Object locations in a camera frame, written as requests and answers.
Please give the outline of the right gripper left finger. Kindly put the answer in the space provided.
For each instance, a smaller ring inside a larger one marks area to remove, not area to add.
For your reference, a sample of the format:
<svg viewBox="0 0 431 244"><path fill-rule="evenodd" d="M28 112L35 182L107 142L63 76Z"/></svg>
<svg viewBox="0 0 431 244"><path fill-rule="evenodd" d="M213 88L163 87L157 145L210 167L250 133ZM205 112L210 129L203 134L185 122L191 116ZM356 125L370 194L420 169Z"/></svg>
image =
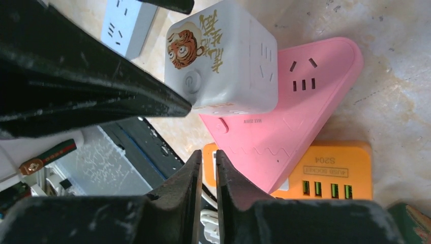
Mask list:
<svg viewBox="0 0 431 244"><path fill-rule="evenodd" d="M197 243L202 152L138 196L29 197L1 223L1 243Z"/></svg>

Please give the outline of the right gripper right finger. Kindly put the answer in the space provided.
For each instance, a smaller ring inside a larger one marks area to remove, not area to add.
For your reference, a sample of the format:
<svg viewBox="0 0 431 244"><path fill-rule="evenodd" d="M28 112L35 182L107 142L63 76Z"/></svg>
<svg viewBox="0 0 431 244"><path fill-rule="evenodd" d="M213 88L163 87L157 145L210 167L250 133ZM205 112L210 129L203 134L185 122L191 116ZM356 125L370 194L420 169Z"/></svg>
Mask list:
<svg viewBox="0 0 431 244"><path fill-rule="evenodd" d="M369 200L273 198L218 150L221 243L403 243L390 214Z"/></svg>

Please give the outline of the green cube socket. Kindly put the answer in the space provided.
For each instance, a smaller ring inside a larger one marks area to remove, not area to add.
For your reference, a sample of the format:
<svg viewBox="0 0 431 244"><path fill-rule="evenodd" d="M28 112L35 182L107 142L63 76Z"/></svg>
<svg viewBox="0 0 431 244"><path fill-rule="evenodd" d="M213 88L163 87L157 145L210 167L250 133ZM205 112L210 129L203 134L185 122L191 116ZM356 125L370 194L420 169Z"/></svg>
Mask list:
<svg viewBox="0 0 431 244"><path fill-rule="evenodd" d="M405 243L430 243L430 217L405 203L391 206L388 212L393 217Z"/></svg>

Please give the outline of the orange power strip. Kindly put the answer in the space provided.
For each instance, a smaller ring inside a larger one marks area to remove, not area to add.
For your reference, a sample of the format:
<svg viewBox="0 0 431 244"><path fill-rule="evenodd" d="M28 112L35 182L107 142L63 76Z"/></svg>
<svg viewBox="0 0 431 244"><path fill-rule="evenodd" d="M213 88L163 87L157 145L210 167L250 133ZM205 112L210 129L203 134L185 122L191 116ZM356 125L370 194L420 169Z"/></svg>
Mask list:
<svg viewBox="0 0 431 244"><path fill-rule="evenodd" d="M285 183L284 199L373 198L372 150L363 141L315 141Z"/></svg>

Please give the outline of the white cube socket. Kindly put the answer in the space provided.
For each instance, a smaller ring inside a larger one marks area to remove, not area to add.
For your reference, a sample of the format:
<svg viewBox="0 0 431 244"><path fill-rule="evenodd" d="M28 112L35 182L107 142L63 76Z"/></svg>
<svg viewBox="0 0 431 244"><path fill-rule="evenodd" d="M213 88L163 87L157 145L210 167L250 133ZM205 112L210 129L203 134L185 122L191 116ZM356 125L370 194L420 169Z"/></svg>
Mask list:
<svg viewBox="0 0 431 244"><path fill-rule="evenodd" d="M220 1L166 34L165 84L200 114L272 111L278 103L275 37L236 1Z"/></svg>

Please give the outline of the pink triangular power strip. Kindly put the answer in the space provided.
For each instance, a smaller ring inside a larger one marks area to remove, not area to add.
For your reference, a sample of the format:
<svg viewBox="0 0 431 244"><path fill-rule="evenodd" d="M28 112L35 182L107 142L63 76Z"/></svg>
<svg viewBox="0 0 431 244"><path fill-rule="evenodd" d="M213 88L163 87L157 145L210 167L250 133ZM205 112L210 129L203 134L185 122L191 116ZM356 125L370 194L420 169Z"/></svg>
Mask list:
<svg viewBox="0 0 431 244"><path fill-rule="evenodd" d="M201 115L216 145L261 190L280 188L363 69L359 46L344 37L278 51L273 111Z"/></svg>

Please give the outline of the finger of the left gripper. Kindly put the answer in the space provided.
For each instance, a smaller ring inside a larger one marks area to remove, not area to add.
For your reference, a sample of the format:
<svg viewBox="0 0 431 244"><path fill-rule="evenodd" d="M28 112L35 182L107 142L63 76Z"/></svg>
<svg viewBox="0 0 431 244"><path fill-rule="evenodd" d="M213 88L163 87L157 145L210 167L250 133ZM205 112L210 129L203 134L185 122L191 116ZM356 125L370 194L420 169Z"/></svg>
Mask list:
<svg viewBox="0 0 431 244"><path fill-rule="evenodd" d="M1 1L1 138L38 138L191 104L53 5Z"/></svg>
<svg viewBox="0 0 431 244"><path fill-rule="evenodd" d="M138 0L143 3L149 3L170 11L190 15L195 1L194 0Z"/></svg>

